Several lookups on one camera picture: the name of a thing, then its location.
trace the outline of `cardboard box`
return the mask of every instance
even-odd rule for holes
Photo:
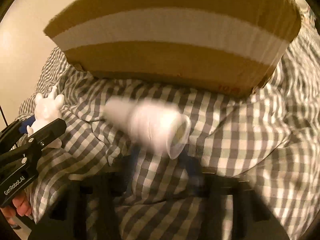
[[[301,26],[293,0],[77,0],[44,32],[94,76],[245,97]]]

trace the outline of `white wall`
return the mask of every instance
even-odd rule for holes
[[[74,0],[15,0],[0,22],[0,105],[8,123],[34,91],[55,44],[44,35],[48,21]],[[4,122],[0,117],[0,130]]]

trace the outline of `white animal figurine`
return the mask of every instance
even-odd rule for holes
[[[64,104],[64,95],[57,95],[57,86],[53,86],[50,94],[47,98],[43,98],[41,93],[36,95],[36,108],[35,108],[35,121],[30,126],[27,126],[28,137],[34,134],[36,131],[45,127],[47,124],[61,118],[61,108]],[[62,142],[59,138],[51,142],[47,147],[60,148]]]

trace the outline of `human hand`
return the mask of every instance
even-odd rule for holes
[[[31,215],[31,205],[29,204],[27,195],[24,191],[20,192],[17,196],[15,196],[12,200],[12,203],[16,207],[17,213],[20,216]],[[14,210],[14,208],[6,206],[4,208],[1,208],[1,211],[7,219],[7,221],[9,222],[9,224],[14,225],[15,222],[12,220],[12,217],[16,215],[16,211]]]

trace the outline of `plaid bedsheet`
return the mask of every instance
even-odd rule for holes
[[[47,95],[55,84],[65,95],[62,149],[43,151],[39,177],[28,188],[35,221],[55,201],[68,174],[96,174],[128,154],[128,137],[101,114],[108,98],[117,95],[175,103],[192,122],[188,154],[220,175],[246,174],[290,239],[298,239],[320,209],[319,62],[320,37],[304,24],[268,84],[247,100],[233,100],[139,80],[99,80],[74,69],[55,48],[19,115],[32,115],[36,93]],[[132,195],[115,200],[123,239],[197,239],[204,202],[188,196],[187,173],[177,164],[140,152]],[[181,198],[172,201],[174,195]],[[224,239],[229,239],[232,199],[226,201]],[[88,206],[87,230],[94,238],[97,203]]]

